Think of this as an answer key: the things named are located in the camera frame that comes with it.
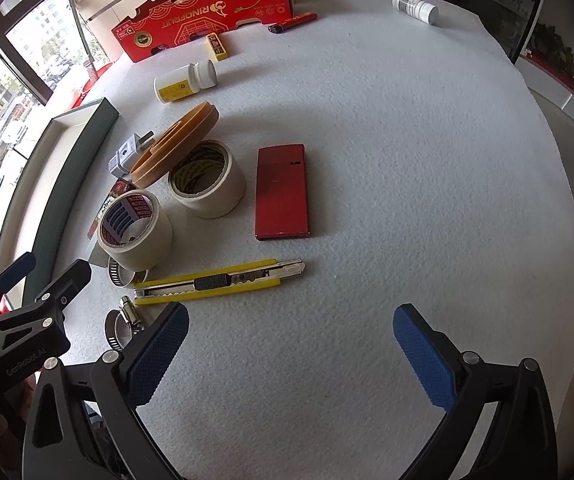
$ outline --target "red lighter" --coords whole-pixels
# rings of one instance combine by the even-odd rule
[[[256,238],[309,236],[305,146],[286,144],[258,150]]]

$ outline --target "red box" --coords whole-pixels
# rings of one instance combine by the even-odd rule
[[[142,4],[135,18],[126,18],[112,33],[136,62],[210,32],[292,16],[292,0],[156,0]]]

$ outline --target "masking tape roll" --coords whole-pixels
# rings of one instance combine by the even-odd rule
[[[227,146],[204,140],[183,158],[167,178],[174,197],[201,218],[226,215],[245,192],[245,176]]]
[[[103,213],[98,230],[101,248],[133,272],[151,269],[171,247],[171,223],[156,197],[143,189],[115,199]]]

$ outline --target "white tablecloth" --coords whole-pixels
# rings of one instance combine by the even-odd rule
[[[84,254],[114,150],[202,100],[219,109],[209,137],[231,148],[247,190],[230,214],[206,220],[165,181],[152,186],[174,228],[152,277],[307,263],[280,287],[187,303],[189,335],[139,408],[187,478],[397,478],[443,414],[393,337],[406,302],[487,362],[537,359],[560,414],[574,370],[574,201],[518,71],[476,16],[437,5],[430,27],[391,0],[297,0],[317,22],[222,35],[231,57],[217,63],[215,89],[155,99],[155,76],[208,57],[195,41],[137,64],[122,57],[88,95],[121,116],[80,189],[56,272]],[[312,237],[258,242],[257,149],[295,142],[306,148]],[[93,267],[65,311],[66,363],[107,349],[103,321],[123,293]]]

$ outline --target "yellow label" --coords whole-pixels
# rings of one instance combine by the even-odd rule
[[[158,89],[158,95],[164,102],[176,101],[188,95],[193,95],[192,89],[189,88],[189,81],[179,81],[173,85],[165,86]]]
[[[209,43],[211,52],[216,58],[216,61],[222,61],[227,57],[227,51],[225,50],[225,47],[222,46],[221,38],[219,38],[215,32],[207,34],[207,43]]]

